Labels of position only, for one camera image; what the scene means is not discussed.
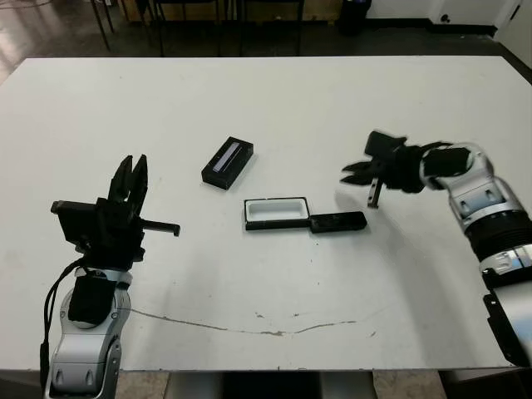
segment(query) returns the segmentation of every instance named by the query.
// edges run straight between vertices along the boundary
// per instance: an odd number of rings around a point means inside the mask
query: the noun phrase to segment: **white table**
[[[384,191],[370,210],[367,189],[338,180],[375,127],[471,140],[530,210],[530,110],[530,85],[499,57],[26,60],[0,87],[0,369],[38,368],[43,300],[78,256],[52,201],[105,196],[142,153],[143,216],[182,235],[145,236],[124,369],[507,366],[446,194]],[[200,171],[229,135],[255,155],[225,192]],[[279,196],[363,209],[368,227],[245,232],[243,201]],[[51,335],[55,347],[57,309]]]

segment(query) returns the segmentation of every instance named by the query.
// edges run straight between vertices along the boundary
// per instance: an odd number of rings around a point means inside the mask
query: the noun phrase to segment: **black trash can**
[[[342,11],[337,20],[338,30],[342,35],[356,35],[362,30],[367,10],[372,0],[342,0]]]

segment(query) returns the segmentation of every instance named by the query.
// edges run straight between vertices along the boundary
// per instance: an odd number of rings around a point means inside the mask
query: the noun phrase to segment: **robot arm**
[[[131,310],[129,270],[142,260],[144,229],[169,231],[177,224],[140,218],[147,192],[148,170],[143,155],[134,169],[126,157],[111,181],[107,199],[95,204],[57,201],[57,214],[67,241],[83,257],[65,269],[45,303],[45,338],[41,345],[41,384],[47,398],[115,396],[121,360],[121,331]],[[76,283],[62,301],[62,338],[48,363],[48,331],[57,286],[72,270]]]
[[[471,248],[490,293],[488,323],[505,358],[532,363],[532,221],[474,144],[437,142],[406,146],[406,138],[373,131],[366,154],[372,159],[344,168],[343,182],[371,185],[368,206],[378,207],[382,185],[419,193],[447,190],[449,205]]]

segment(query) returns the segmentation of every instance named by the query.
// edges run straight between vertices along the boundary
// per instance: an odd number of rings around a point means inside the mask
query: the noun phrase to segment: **crack on table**
[[[210,324],[189,322],[189,321],[186,321],[186,320],[179,320],[177,318],[168,318],[166,316],[159,316],[157,314],[142,312],[142,311],[137,310],[137,309],[131,309],[131,311],[133,313],[138,313],[138,314],[140,314],[142,316],[146,316],[148,318],[156,318],[158,320],[163,320],[165,322],[184,324],[184,325],[193,326],[193,327],[208,328],[208,329],[216,330],[216,331],[226,331],[228,333],[271,335],[271,336],[274,336],[274,337],[284,337],[285,335],[296,335],[296,334],[305,333],[307,331],[315,330],[317,328],[333,327],[333,326],[339,326],[339,325],[342,325],[342,324],[354,324],[354,323],[357,322],[357,320],[344,320],[344,321],[335,322],[335,323],[322,323],[322,324],[316,324],[316,325],[313,325],[313,326],[310,326],[310,327],[307,327],[307,328],[303,328],[303,329],[297,330],[297,331],[249,331],[249,330],[236,330],[236,329],[231,329],[231,328],[219,327],[219,326],[214,326],[214,325],[210,325]]]

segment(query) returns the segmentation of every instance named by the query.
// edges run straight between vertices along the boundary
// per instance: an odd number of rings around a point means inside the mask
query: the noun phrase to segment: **chair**
[[[109,29],[111,29],[111,33],[115,33],[115,29],[113,28],[113,24],[111,22],[111,16],[109,15],[109,8],[107,7],[106,0],[103,0],[102,2],[104,10],[106,12],[107,22],[109,23]],[[110,52],[111,48],[109,47],[109,42],[107,41],[106,32],[103,30],[103,25],[101,25],[100,14],[98,13],[98,8],[96,7],[96,0],[91,0],[91,5],[92,11],[94,11],[94,15],[96,17],[96,22],[98,22],[98,27],[100,28],[101,38],[103,39],[103,42],[106,45],[107,51]]]
[[[237,0],[239,2],[239,20],[240,20],[240,49],[239,55],[243,53],[244,28],[243,25],[248,21],[248,2],[296,2],[298,4],[298,41],[296,44],[296,55],[299,56],[301,49],[301,25],[303,21],[303,9],[305,7],[305,0]]]
[[[127,22],[130,21],[129,15],[127,14],[127,7],[124,0],[121,0],[122,10],[124,10],[124,18]],[[150,14],[150,20],[154,21],[155,17],[153,14],[153,10],[151,9],[150,0],[135,0],[135,5],[137,12],[140,16],[140,21],[142,22],[142,27],[144,28],[144,32],[146,34],[146,37],[148,38],[148,43],[151,43],[150,40],[150,31],[148,29],[148,25],[146,24],[146,20],[144,18],[144,14],[146,13],[146,10]]]
[[[109,23],[109,28],[111,29],[111,33],[115,33],[115,29],[113,27],[113,24],[111,22],[111,16],[109,15],[109,8],[107,6],[106,0],[102,0],[104,10],[106,12],[107,22]],[[151,20],[153,21],[153,12],[151,11],[151,5],[150,0],[135,0],[135,4],[137,7],[137,10],[140,15],[140,20],[142,21],[142,26],[145,29],[146,36],[148,37],[148,42],[150,41],[150,33],[148,32],[148,27],[146,26],[146,21],[144,19],[144,14],[146,12],[146,9],[150,13]],[[103,30],[103,25],[101,24],[100,19],[100,13],[98,12],[98,8],[96,7],[96,0],[91,0],[92,5],[92,11],[94,11],[94,15],[96,17],[96,22],[98,22],[98,27],[100,28],[100,34],[101,38],[103,39],[103,42],[106,45],[106,49],[108,52],[111,51],[111,48],[109,47],[109,42],[107,41],[106,32]],[[127,15],[127,8],[126,4],[124,3],[124,0],[121,0],[122,9],[124,10],[124,17],[126,18],[126,21],[129,22],[129,16]]]
[[[157,21],[157,32],[159,34],[159,48],[160,56],[165,56],[165,49],[163,48],[163,39],[161,33],[161,20],[166,22],[165,13],[163,12],[162,4],[181,4],[183,12],[183,21],[186,21],[186,5],[187,4],[203,4],[207,2],[214,2],[216,7],[216,30],[218,40],[218,57],[220,56],[220,31],[219,31],[219,0],[154,0],[155,2],[155,20]]]

